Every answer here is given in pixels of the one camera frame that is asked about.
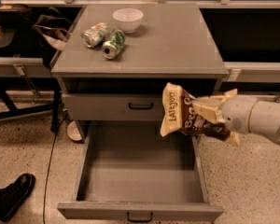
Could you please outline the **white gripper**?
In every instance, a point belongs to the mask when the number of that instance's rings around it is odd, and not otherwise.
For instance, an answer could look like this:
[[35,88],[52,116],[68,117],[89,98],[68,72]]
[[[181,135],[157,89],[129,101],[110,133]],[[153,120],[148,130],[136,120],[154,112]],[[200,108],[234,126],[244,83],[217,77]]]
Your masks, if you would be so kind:
[[213,124],[225,123],[231,132],[249,133],[248,123],[254,97],[239,97],[238,90],[232,89],[211,98],[200,98],[192,102],[194,111]]

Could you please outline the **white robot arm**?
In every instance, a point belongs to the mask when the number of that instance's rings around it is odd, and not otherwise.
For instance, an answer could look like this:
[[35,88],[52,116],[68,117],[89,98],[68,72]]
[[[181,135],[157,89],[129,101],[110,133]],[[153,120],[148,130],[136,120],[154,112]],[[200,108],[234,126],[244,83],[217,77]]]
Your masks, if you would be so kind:
[[280,103],[238,95],[238,90],[192,101],[194,111],[213,124],[234,133],[252,133],[280,146]]

